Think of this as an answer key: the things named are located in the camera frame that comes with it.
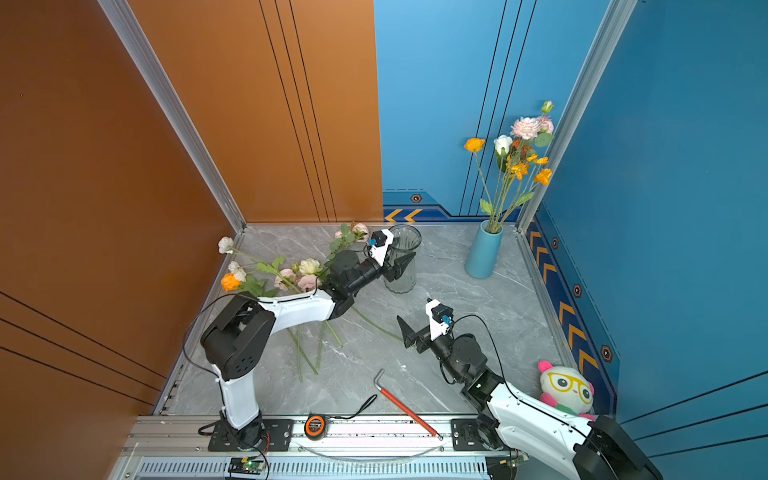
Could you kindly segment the clear ribbed glass vase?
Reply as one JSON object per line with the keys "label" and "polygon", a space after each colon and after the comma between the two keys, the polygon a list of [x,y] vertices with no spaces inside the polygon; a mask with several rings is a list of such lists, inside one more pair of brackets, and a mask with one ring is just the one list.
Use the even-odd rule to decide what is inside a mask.
{"label": "clear ribbed glass vase", "polygon": [[390,231],[394,239],[389,252],[392,254],[391,261],[397,278],[385,280],[385,286],[393,293],[405,294],[416,285],[415,257],[422,243],[422,235],[415,227],[404,224],[395,225]]}

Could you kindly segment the blue ceramic cylinder vase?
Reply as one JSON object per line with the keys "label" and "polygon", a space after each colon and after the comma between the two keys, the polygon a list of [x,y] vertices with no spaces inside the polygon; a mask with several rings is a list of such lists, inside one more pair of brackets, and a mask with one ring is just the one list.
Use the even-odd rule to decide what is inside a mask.
{"label": "blue ceramic cylinder vase", "polygon": [[474,237],[465,271],[476,279],[486,279],[493,274],[503,238],[503,230],[490,232],[490,221],[483,221]]}

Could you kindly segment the yellow poppy flower bunch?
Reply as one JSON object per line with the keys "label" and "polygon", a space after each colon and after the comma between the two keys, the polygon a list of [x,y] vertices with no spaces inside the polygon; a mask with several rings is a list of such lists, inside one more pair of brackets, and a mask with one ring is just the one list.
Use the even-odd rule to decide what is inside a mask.
{"label": "yellow poppy flower bunch", "polygon": [[[550,181],[551,181],[552,175],[553,175],[553,171],[549,168],[549,158],[548,157],[539,156],[535,152],[535,150],[533,148],[532,148],[531,152],[528,155],[528,160],[530,162],[529,173],[525,177],[524,185],[523,185],[523,191],[521,192],[521,195],[520,195],[520,197],[518,199],[516,208],[513,210],[513,212],[516,209],[522,208],[527,202],[532,200],[533,197],[534,197],[534,194],[536,193],[537,188],[539,186],[548,186]],[[490,222],[491,222],[490,217],[491,217],[492,210],[493,210],[493,201],[494,201],[494,197],[495,197],[496,185],[497,185],[497,180],[495,181],[495,188],[493,189],[491,200],[490,200],[490,210],[489,210],[489,221]],[[499,219],[499,225],[501,227],[500,230],[502,230],[502,228],[504,226],[504,223],[511,216],[510,215],[506,221],[503,221],[503,217],[504,217],[505,211],[506,211],[506,209],[510,205],[510,200],[511,200],[511,196],[512,196],[512,193],[508,192],[508,185],[509,185],[509,180],[508,180],[508,176],[507,176],[506,177],[506,183],[505,183],[505,191],[504,191],[505,203],[504,203],[504,208],[503,208],[503,210],[501,212],[501,216],[500,216],[500,219]]]}

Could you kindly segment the white rose flower stem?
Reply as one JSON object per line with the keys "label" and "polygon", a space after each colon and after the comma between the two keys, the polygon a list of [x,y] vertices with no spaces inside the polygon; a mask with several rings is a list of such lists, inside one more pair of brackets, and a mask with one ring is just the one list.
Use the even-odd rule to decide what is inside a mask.
{"label": "white rose flower stem", "polygon": [[499,219],[505,203],[505,183],[506,183],[506,166],[507,160],[511,151],[513,150],[514,140],[508,135],[500,135],[494,140],[494,155],[496,164],[499,170],[497,185],[495,189],[495,197],[493,201],[493,210],[490,217],[490,232],[498,233],[501,229],[499,225]]}

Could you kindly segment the orange gerbera flower stem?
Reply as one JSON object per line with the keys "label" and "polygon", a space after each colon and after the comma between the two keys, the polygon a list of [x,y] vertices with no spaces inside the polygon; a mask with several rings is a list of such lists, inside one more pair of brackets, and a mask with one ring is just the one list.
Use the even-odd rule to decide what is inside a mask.
{"label": "orange gerbera flower stem", "polygon": [[510,205],[506,209],[503,221],[506,221],[516,208],[518,199],[523,191],[525,177],[529,173],[530,162],[528,155],[532,150],[528,140],[515,140],[514,150],[507,160],[508,192],[512,193]]}

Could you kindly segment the pink peony flower stem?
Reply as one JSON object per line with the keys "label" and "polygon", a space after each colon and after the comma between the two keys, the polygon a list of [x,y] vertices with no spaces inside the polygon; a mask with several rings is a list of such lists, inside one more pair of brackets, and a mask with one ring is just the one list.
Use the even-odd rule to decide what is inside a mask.
{"label": "pink peony flower stem", "polygon": [[554,139],[555,125],[550,116],[554,103],[546,100],[541,106],[541,113],[536,117],[519,117],[511,127],[510,137],[528,140],[535,152],[540,155]]}

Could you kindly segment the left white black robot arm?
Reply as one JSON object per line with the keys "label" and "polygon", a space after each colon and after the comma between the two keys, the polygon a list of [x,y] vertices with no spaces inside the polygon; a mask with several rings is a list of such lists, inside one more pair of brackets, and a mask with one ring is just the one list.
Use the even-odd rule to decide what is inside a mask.
{"label": "left white black robot arm", "polygon": [[387,253],[359,260],[356,252],[344,250],[316,290],[275,298],[238,294],[224,307],[202,334],[201,345],[223,401],[219,425],[237,449],[264,445],[266,427],[253,371],[270,337],[291,327],[340,317],[364,286],[380,277],[400,278],[414,257],[413,252],[398,259]]}

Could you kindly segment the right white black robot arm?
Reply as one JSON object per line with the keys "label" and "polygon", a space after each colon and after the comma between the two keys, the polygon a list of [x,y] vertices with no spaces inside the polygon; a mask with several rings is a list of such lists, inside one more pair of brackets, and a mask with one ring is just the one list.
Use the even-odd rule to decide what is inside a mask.
{"label": "right white black robot arm", "polygon": [[472,334],[430,338],[397,318],[404,345],[431,351],[442,372],[479,412],[486,442],[520,450],[569,479],[661,479],[661,471],[612,418],[590,420],[558,410],[514,387],[487,366]]}

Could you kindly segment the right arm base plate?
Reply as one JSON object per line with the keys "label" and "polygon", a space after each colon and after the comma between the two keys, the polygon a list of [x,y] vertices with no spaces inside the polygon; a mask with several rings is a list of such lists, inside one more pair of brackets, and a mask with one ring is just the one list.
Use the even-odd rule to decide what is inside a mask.
{"label": "right arm base plate", "polygon": [[506,445],[495,428],[477,417],[453,418],[450,421],[453,449],[462,452],[502,451]]}

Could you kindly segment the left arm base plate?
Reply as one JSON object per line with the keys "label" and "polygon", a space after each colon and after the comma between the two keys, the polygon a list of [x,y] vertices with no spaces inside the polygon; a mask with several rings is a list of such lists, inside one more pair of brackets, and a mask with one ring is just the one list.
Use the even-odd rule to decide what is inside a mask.
{"label": "left arm base plate", "polygon": [[207,449],[210,452],[287,452],[292,439],[291,419],[257,418],[237,430],[226,419],[213,424]]}

